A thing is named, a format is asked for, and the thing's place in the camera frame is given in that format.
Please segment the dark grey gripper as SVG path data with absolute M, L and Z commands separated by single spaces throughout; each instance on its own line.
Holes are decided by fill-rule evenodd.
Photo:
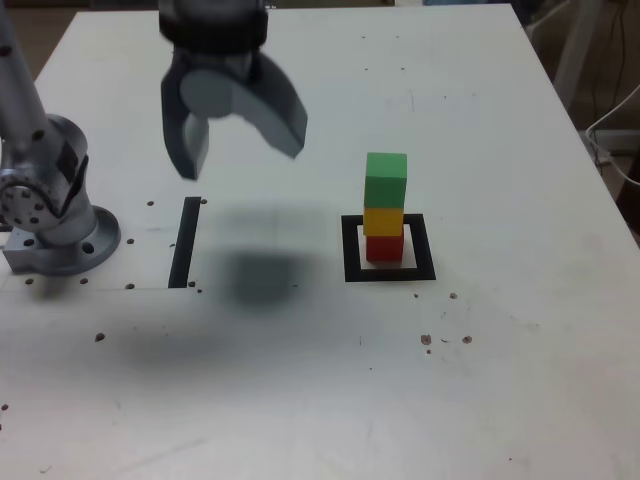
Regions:
M 207 120 L 240 116 L 292 159 L 305 145 L 305 107 L 287 75 L 259 51 L 221 55 L 175 46 L 161 82 L 161 110 L 168 156 L 187 180 L 197 180 L 204 164 Z

